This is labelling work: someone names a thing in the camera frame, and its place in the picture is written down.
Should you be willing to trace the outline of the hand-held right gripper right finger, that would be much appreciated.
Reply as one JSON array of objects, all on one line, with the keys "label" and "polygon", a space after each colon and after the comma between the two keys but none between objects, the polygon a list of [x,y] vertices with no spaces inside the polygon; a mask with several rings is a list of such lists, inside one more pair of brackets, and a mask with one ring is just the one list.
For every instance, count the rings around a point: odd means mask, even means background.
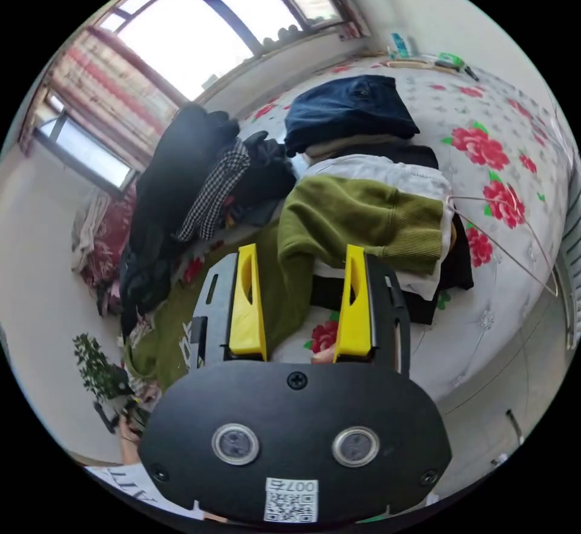
[{"label": "hand-held right gripper right finger", "polygon": [[369,361],[373,354],[372,304],[364,248],[348,245],[334,363]]}]

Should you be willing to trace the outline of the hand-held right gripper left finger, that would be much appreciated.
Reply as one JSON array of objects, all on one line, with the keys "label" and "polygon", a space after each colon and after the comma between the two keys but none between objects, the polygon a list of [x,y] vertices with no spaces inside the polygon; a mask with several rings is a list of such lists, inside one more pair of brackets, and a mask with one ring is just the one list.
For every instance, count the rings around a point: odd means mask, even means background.
[{"label": "hand-held right gripper left finger", "polygon": [[234,358],[267,359],[257,247],[238,249],[228,349]]}]

